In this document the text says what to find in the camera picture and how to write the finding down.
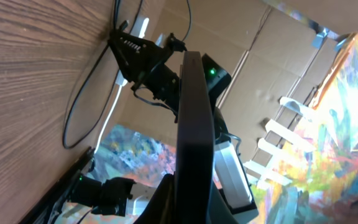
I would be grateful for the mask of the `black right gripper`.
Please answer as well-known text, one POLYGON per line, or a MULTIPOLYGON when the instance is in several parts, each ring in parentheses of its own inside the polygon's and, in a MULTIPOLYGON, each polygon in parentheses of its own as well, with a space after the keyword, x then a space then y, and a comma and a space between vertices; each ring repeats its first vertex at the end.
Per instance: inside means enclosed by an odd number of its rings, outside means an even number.
POLYGON ((124 78, 135 83, 131 89, 137 99, 152 106, 178 109, 180 79, 165 64, 161 64, 169 58, 170 49, 120 30, 110 32, 108 45, 124 78), (161 103, 141 98, 136 91, 142 88, 150 90, 153 99, 161 103))

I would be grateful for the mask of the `Samsung Galaxy smartphone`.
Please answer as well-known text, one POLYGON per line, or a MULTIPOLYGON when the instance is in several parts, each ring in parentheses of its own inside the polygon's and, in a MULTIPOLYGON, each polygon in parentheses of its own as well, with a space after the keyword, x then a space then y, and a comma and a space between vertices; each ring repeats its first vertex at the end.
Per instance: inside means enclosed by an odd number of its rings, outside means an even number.
POLYGON ((206 223, 214 165, 214 124, 199 52, 181 71, 175 171, 175 223, 206 223))

